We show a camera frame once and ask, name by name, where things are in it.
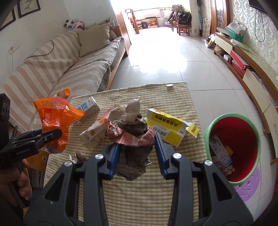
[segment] backpack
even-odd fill
[[[190,25],[191,21],[192,21],[192,15],[190,12],[183,12],[178,17],[178,23],[181,25]]]

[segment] green tissue box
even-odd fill
[[[238,35],[237,33],[233,32],[231,29],[228,27],[225,28],[226,32],[229,33],[229,35],[232,37],[232,39],[243,42],[243,36]]]

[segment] black power cord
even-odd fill
[[[261,19],[262,19],[262,27],[264,28],[264,20],[262,18],[262,11],[261,11]],[[256,14],[255,14],[255,36],[256,36],[256,39],[259,41],[259,42],[263,42],[265,40],[265,29],[264,29],[264,39],[262,41],[260,41],[256,35],[256,20],[257,20],[257,9],[256,9]]]
[[[52,48],[52,50],[48,53],[48,54],[51,54],[52,53],[52,51],[53,51],[53,49],[54,49],[54,42],[52,41],[52,40],[50,40],[52,43],[53,43],[53,48]],[[29,56],[29,57],[27,57],[26,59],[28,59],[28,58],[30,58],[30,57],[43,57],[43,56],[46,56],[46,55],[48,55],[48,54],[44,54],[44,55],[35,55],[35,56]]]

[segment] trash can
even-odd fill
[[[233,151],[231,159],[235,171],[226,178],[232,186],[243,184],[252,175],[260,159],[261,142],[257,128],[248,118],[236,113],[217,117],[204,134],[207,158],[210,160],[209,138],[214,135]]]

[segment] metal bolt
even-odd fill
[[[104,156],[103,156],[103,154],[96,154],[95,155],[95,158],[96,159],[102,159]]]
[[[72,161],[67,160],[66,162],[64,162],[64,165],[65,166],[71,166],[72,165]]]
[[[174,153],[174,154],[173,154],[173,157],[174,157],[175,159],[180,159],[180,158],[182,157],[182,155],[181,155],[180,153]]]
[[[213,162],[212,162],[211,160],[207,159],[207,160],[205,160],[204,163],[205,163],[207,166],[211,166]]]

